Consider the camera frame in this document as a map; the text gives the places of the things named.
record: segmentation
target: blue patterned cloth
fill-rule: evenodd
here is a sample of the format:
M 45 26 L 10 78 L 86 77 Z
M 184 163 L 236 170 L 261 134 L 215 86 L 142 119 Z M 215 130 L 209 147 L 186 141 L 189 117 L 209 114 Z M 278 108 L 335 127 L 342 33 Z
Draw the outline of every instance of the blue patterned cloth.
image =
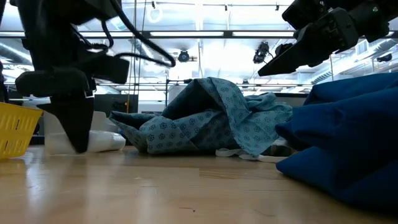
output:
M 160 116 L 112 112 L 110 119 L 138 150 L 151 154 L 223 147 L 258 156 L 278 138 L 275 125 L 292 115 L 275 99 L 273 93 L 244 97 L 227 80 L 195 79 Z

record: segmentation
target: wooden table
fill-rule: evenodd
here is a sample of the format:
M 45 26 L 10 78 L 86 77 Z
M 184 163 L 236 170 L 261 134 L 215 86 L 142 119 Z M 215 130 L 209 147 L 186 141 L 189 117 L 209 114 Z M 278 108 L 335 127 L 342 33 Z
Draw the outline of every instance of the wooden table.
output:
M 0 223 L 393 223 L 284 177 L 275 164 L 134 149 L 0 161 Z

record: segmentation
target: cable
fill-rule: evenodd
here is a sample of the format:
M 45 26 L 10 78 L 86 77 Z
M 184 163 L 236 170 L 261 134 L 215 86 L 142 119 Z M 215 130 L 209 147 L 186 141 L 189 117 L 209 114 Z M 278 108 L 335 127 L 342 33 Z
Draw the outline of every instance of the cable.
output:
M 123 12 L 122 7 L 119 5 L 117 0 L 110 0 L 110 1 L 113 6 L 113 9 L 116 11 L 118 16 L 120 17 L 120 20 L 122 20 L 124 25 L 134 34 L 135 38 L 138 38 L 142 43 L 146 44 L 148 47 L 152 48 L 153 50 L 155 50 L 156 52 L 160 53 L 162 56 L 167 58 L 170 61 L 170 63 L 165 63 L 161 60 L 156 60 L 153 58 L 145 57 L 145 56 L 134 54 L 134 53 L 121 53 L 121 54 L 115 55 L 115 57 L 123 57 L 123 56 L 137 57 L 137 58 L 142 58 L 145 60 L 149 60 L 151 62 L 158 63 L 160 65 L 164 65 L 166 67 L 174 67 L 175 66 L 174 58 L 170 54 L 168 54 L 165 50 L 163 50 L 161 47 L 159 47 L 158 45 L 153 43 L 151 40 L 148 40 L 147 38 L 145 38 L 142 34 L 140 34 L 136 30 L 136 28 L 131 24 L 129 18 L 127 18 L 127 16 Z
M 134 0 L 134 27 L 137 26 L 137 0 Z M 136 53 L 137 50 L 137 37 L 134 35 L 133 36 L 134 41 L 134 53 Z M 132 92 L 132 96 L 134 97 L 136 95 L 136 88 L 137 88 L 137 74 L 136 74 L 136 59 L 132 58 L 134 60 L 133 66 L 132 66 L 132 72 L 134 74 L 134 90 Z
M 147 10 L 147 0 L 145 0 L 145 5 L 144 5 L 144 16 L 142 17 L 142 27 L 141 27 L 141 30 L 142 30 L 142 31 L 144 31 L 146 10 Z M 142 41 L 140 42 L 139 50 L 142 51 Z M 139 62 L 138 62 L 138 95 L 139 95 L 139 79 L 140 79 L 140 76 L 141 76 L 141 58 L 139 59 Z
M 102 26 L 102 29 L 104 30 L 104 33 L 105 33 L 105 35 L 106 35 L 106 38 L 107 38 L 108 41 L 109 41 L 109 46 L 107 46 L 107 45 L 105 45 L 105 44 L 97 44 L 97 43 L 92 44 L 92 43 L 91 43 L 90 41 L 88 41 L 85 37 L 83 37 L 83 35 L 82 35 L 81 33 L 79 33 L 79 32 L 77 31 L 77 29 L 76 29 L 74 26 L 72 26 L 72 30 L 73 30 L 73 32 L 74 32 L 77 36 L 79 36 L 79 38 L 85 43 L 87 49 L 96 49 L 96 50 L 108 51 L 110 48 L 113 47 L 113 45 L 114 45 L 114 40 L 113 40 L 113 37 L 111 36 L 111 33 L 110 33 L 109 30 L 108 30 L 108 27 L 106 26 L 106 22 L 105 22 L 105 21 L 101 21 L 101 26 Z
M 113 37 L 112 37 L 111 33 L 109 32 L 108 26 L 106 26 L 106 22 L 105 21 L 101 21 L 101 27 L 104 30 L 106 38 L 109 41 L 108 48 L 111 49 L 113 47 L 113 45 L 114 45 L 114 41 L 113 41 Z

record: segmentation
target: ceiling light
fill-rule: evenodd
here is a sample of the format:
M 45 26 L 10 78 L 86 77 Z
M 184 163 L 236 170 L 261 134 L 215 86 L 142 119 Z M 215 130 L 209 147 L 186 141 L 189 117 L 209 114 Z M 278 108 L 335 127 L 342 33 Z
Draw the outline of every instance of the ceiling light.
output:
M 1 37 L 25 37 L 25 32 L 0 32 Z
M 2 71 L 2 74 L 7 76 L 7 77 L 12 77 L 12 78 L 18 78 L 20 74 L 22 74 L 24 71 L 20 69 L 14 69 L 14 70 L 6 70 L 4 69 Z
M 155 19 L 152 17 L 152 12 L 154 12 L 154 11 L 158 12 L 158 15 Z M 163 18 L 163 10 L 160 7 L 149 8 L 148 13 L 147 13 L 147 19 L 149 22 L 156 23 L 156 22 L 159 22 L 162 18 Z
M 106 38 L 106 35 L 104 32 L 80 32 L 83 37 L 104 37 Z M 134 37 L 132 32 L 110 32 L 112 37 L 125 37 L 125 38 L 132 38 Z
M 223 36 L 224 32 L 151 32 L 150 35 L 154 37 L 219 37 Z
M 3 64 L 8 64 L 8 63 L 12 63 L 12 60 L 8 59 L 8 58 L 0 58 L 0 62 Z
M 125 31 L 128 30 L 126 25 L 124 25 L 124 22 L 119 18 L 115 17 L 111 19 L 111 23 L 116 27 L 117 30 L 119 31 Z
M 293 37 L 292 31 L 282 32 L 233 32 L 235 37 Z
M 9 101 L 29 101 L 30 99 L 8 99 Z

